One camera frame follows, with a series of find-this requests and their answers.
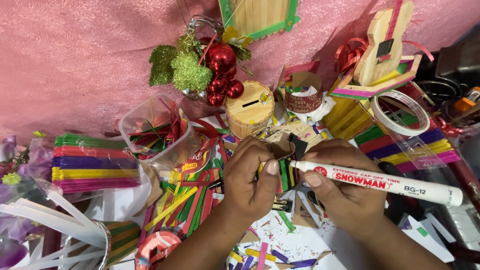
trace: clear plastic cup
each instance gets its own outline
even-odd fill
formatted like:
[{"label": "clear plastic cup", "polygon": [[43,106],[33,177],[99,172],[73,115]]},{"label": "clear plastic cup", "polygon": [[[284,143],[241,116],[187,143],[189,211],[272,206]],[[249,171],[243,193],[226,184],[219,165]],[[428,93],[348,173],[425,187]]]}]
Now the clear plastic cup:
[{"label": "clear plastic cup", "polygon": [[[169,123],[170,101],[172,100],[170,95],[156,93],[122,116],[119,121],[119,131],[132,152],[140,152],[143,147],[134,145],[130,141],[129,134],[151,129],[145,119],[154,126]],[[202,141],[194,131],[188,117],[183,115],[183,118],[187,120],[185,134],[153,158],[141,160],[141,162],[152,164],[158,169],[174,169],[200,149]]]}]

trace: marker pen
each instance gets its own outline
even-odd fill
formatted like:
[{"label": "marker pen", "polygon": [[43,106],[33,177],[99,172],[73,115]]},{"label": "marker pen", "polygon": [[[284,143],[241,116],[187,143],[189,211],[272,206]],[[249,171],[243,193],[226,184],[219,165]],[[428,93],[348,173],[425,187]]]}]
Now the marker pen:
[{"label": "marker pen", "polygon": [[463,200],[463,193],[459,188],[444,184],[310,161],[291,161],[290,166],[303,172],[317,171],[330,179],[371,187],[434,203],[459,206]]}]

